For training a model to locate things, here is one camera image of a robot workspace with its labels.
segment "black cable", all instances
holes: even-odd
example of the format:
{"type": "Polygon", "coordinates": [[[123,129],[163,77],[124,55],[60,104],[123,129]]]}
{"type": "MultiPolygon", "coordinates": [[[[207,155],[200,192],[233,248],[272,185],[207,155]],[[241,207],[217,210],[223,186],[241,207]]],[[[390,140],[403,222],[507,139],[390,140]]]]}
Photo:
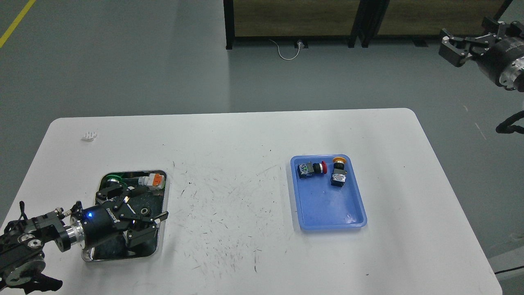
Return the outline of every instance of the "black cable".
{"type": "Polygon", "coordinates": [[[524,128],[519,125],[512,125],[513,123],[517,122],[518,120],[524,118],[524,111],[520,111],[508,119],[506,119],[504,122],[499,124],[495,131],[497,133],[505,133],[505,134],[511,134],[513,132],[517,132],[520,134],[524,134],[524,128]]]}
{"type": "Polygon", "coordinates": [[[499,273],[508,272],[508,271],[513,271],[513,270],[517,270],[517,269],[521,269],[521,268],[524,268],[524,265],[523,265],[523,266],[518,266],[518,267],[513,267],[513,268],[510,268],[510,269],[499,270],[499,271],[496,272],[495,274],[498,275],[499,273]]]}
{"type": "Polygon", "coordinates": [[[24,220],[27,220],[27,215],[25,214],[24,210],[25,210],[24,201],[20,201],[20,217],[18,218],[18,220],[9,221],[7,223],[7,226],[4,228],[4,234],[7,234],[12,229],[15,229],[18,226],[18,224],[20,223],[20,221],[22,221],[22,218],[24,220]]]}

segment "wooden cabinet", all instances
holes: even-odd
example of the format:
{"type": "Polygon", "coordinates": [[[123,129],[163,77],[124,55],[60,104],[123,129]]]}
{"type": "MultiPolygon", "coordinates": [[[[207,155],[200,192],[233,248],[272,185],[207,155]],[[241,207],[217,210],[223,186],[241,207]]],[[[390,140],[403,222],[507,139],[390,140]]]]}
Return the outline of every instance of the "wooden cabinet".
{"type": "Polygon", "coordinates": [[[363,46],[379,37],[480,35],[485,16],[498,19],[511,0],[371,0],[362,26],[363,46]]]}
{"type": "Polygon", "coordinates": [[[227,49],[246,38],[345,38],[352,47],[366,1],[224,0],[227,49]]]}

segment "black metal frame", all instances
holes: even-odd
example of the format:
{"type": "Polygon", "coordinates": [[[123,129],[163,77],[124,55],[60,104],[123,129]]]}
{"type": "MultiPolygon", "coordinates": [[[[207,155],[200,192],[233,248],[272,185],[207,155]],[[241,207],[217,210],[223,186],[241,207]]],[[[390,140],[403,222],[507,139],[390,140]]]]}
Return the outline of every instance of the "black metal frame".
{"type": "Polygon", "coordinates": [[[349,35],[333,35],[333,36],[235,36],[235,13],[233,7],[233,0],[223,0],[224,3],[224,21],[226,30],[226,49],[233,49],[233,43],[235,41],[260,41],[260,40],[292,40],[296,43],[297,40],[301,39],[304,44],[307,44],[309,40],[347,40],[348,48],[355,47],[355,42],[361,31],[362,19],[366,12],[366,6],[368,1],[361,0],[358,4],[357,13],[355,15],[355,21],[349,35]]]}
{"type": "Polygon", "coordinates": [[[235,13],[233,11],[233,0],[224,0],[224,22],[226,26],[226,49],[233,49],[235,39],[235,13]]]}
{"type": "MultiPolygon", "coordinates": [[[[513,0],[505,0],[493,19],[499,20],[502,14],[506,11],[508,6],[513,0]]],[[[367,48],[370,41],[373,38],[377,37],[384,16],[386,15],[387,8],[389,6],[389,0],[370,0],[367,6],[363,25],[358,34],[362,47],[367,48]]],[[[412,39],[412,40],[422,40],[422,39],[439,39],[440,35],[380,35],[380,39],[412,39]]]]}

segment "blue tray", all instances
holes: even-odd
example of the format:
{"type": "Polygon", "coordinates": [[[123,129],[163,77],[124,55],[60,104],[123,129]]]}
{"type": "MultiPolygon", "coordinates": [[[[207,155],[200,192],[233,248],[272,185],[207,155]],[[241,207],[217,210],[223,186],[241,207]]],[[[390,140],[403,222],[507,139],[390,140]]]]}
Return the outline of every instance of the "blue tray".
{"type": "Polygon", "coordinates": [[[367,223],[366,212],[350,158],[346,155],[308,155],[291,158],[291,171],[297,214],[300,227],[305,230],[363,227],[367,223]],[[346,183],[342,187],[331,185],[333,158],[347,160],[346,183]],[[327,164],[326,174],[299,178],[297,165],[301,163],[327,164]]]}

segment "white cable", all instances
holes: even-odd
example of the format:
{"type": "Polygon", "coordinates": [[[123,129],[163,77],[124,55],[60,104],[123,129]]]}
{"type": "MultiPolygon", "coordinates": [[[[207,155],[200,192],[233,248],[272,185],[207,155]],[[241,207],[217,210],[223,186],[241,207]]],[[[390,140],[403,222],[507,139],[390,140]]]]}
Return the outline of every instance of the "white cable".
{"type": "Polygon", "coordinates": [[[282,56],[282,54],[280,54],[280,47],[278,47],[278,44],[277,44],[275,41],[271,40],[271,39],[269,39],[269,41],[275,43],[275,45],[277,46],[278,55],[279,55],[280,58],[283,59],[283,60],[292,60],[292,59],[295,59],[295,57],[297,57],[298,54],[300,53],[300,46],[302,45],[302,42],[297,42],[298,50],[297,50],[297,54],[296,54],[295,56],[293,56],[292,58],[285,58],[285,57],[282,56]]]}

